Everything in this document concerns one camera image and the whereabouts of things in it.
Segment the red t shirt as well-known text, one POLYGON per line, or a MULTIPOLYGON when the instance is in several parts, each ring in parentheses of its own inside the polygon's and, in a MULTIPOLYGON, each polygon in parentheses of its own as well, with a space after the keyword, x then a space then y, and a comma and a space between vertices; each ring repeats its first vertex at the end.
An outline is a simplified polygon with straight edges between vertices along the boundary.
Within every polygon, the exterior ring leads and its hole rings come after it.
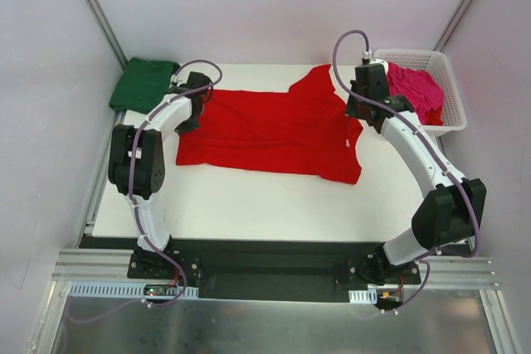
POLYGON ((176 164, 300 174, 354 185, 360 122, 345 114, 329 65, 285 93, 215 90, 199 127, 179 139, 176 164))

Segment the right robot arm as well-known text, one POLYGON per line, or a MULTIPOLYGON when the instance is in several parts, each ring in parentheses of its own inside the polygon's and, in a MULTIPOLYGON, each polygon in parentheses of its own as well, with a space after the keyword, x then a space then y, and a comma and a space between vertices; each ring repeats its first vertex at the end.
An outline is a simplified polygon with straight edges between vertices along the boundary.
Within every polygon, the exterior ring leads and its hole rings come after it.
POLYGON ((380 244, 356 268, 371 284, 390 284, 413 262, 478 235, 486 187, 453 167, 428 138, 407 98, 391 94, 383 65, 365 63, 354 71, 347 115, 365 121, 394 147, 422 194, 410 228, 380 244))

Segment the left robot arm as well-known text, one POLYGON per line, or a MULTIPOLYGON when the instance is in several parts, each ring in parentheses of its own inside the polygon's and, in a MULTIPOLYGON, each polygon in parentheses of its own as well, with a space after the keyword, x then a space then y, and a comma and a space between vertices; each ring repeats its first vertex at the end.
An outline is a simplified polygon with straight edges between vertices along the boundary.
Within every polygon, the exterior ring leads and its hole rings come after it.
POLYGON ((109 181, 129 205, 140 253, 150 253, 147 269, 160 279, 170 276, 176 266, 173 255, 164 251, 171 238, 159 197, 166 174, 164 142, 198 128, 212 87, 207 75, 192 71, 141 122, 118 124, 111 134, 109 181))

